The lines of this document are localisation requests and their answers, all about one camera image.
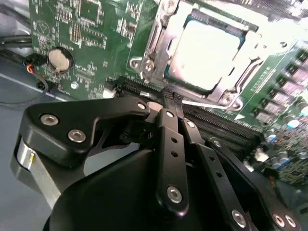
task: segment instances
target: metal cylinder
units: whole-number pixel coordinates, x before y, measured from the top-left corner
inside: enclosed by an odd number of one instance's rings
[[[277,135],[275,134],[274,129],[267,130],[265,134],[268,142],[274,142],[277,140]]]
[[[286,164],[290,161],[289,157],[288,157],[288,153],[287,152],[279,152],[278,153],[278,157],[279,157],[279,162],[283,165]]]
[[[284,120],[288,128],[296,128],[299,125],[299,121],[295,119],[294,115],[287,115],[284,117]]]
[[[271,164],[273,169],[278,169],[281,167],[281,163],[279,162],[279,159],[276,157],[271,159]]]
[[[297,107],[303,116],[308,116],[308,103],[301,101],[297,104]]]

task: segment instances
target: black cable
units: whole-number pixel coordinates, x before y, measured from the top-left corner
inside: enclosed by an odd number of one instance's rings
[[[16,19],[18,22],[20,22],[20,24],[31,28],[31,22],[30,20],[23,16],[22,14],[20,14],[19,12],[17,12],[16,10],[12,9],[11,7],[8,7],[7,5],[1,3],[0,4],[0,13],[9,16],[11,18]]]
[[[0,37],[0,43],[4,42],[31,42],[31,35],[13,35]]]
[[[25,58],[22,55],[17,54],[10,50],[6,50],[6,49],[0,50],[0,57],[10,60],[14,62],[15,64],[19,64],[19,65],[21,65],[22,62],[25,60]]]
[[[44,86],[45,86],[45,89],[44,89],[44,91],[42,92],[41,95],[39,95],[38,97],[36,97],[36,98],[34,98],[32,100],[28,100],[28,101],[24,101],[24,102],[18,102],[18,103],[0,102],[0,106],[8,107],[8,108],[11,108],[11,109],[24,110],[24,109],[26,109],[27,107],[29,107],[29,106],[31,106],[33,104],[40,103],[41,99],[48,92],[49,86],[48,86],[46,80],[42,76],[37,75],[37,74],[32,74],[32,75],[34,75],[34,77],[37,78],[39,81],[41,81],[44,84]]]
[[[32,42],[0,43],[0,49],[32,47]]]

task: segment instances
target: cpu socket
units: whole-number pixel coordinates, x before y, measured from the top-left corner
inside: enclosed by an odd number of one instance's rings
[[[182,95],[183,103],[240,110],[241,93],[265,60],[257,55],[257,29],[196,3],[162,0],[144,56],[130,66],[146,83]]]

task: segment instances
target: motherboard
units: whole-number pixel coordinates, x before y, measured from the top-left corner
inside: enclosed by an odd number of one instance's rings
[[[30,0],[35,71],[79,100],[126,77],[264,134],[247,155],[308,185],[308,44],[296,24],[219,1]]]

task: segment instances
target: metal screw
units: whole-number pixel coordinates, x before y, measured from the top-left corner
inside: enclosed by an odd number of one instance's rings
[[[289,215],[285,215],[285,218],[287,219],[288,223],[289,223],[293,228],[296,227],[295,222],[293,221],[293,219],[292,219]]]
[[[214,144],[218,147],[221,148],[221,144],[218,141],[214,141]]]
[[[178,204],[182,201],[182,194],[176,187],[169,186],[167,188],[167,195],[173,203]]]
[[[75,143],[82,143],[86,140],[86,134],[77,129],[70,130],[67,136],[72,142]]]
[[[163,10],[167,15],[170,15],[174,13],[177,6],[175,5],[175,2],[173,0],[166,1],[163,5]]]
[[[187,121],[187,124],[188,124],[189,127],[194,128],[194,124],[193,124],[192,121]]]
[[[132,67],[138,67],[138,63],[136,61],[131,62]]]
[[[150,72],[150,71],[152,71],[154,69],[154,63],[153,63],[153,61],[152,60],[147,60],[146,62],[145,62],[145,70],[146,71],[148,71],[148,72]]]
[[[281,227],[284,227],[284,221],[281,217],[279,217],[277,214],[273,214],[273,217],[275,219],[275,222],[281,226]]]
[[[236,222],[236,224],[238,224],[238,226],[240,226],[241,228],[246,227],[245,218],[242,216],[242,214],[239,211],[234,209],[234,210],[232,210],[231,214],[232,214],[232,217],[233,217],[234,221]]]
[[[54,126],[54,125],[57,125],[59,123],[58,118],[56,116],[50,115],[50,114],[42,115],[40,117],[40,120],[44,125],[47,125],[47,126]]]
[[[79,85],[78,85],[78,83],[76,82],[76,81],[73,81],[72,83],[71,83],[71,88],[72,89],[77,89],[79,87]]]
[[[137,105],[138,105],[139,108],[145,109],[145,106],[142,103],[138,103]]]
[[[171,112],[169,112],[169,111],[167,111],[166,114],[167,114],[169,117],[171,117],[171,118],[174,117],[174,115],[173,115]]]

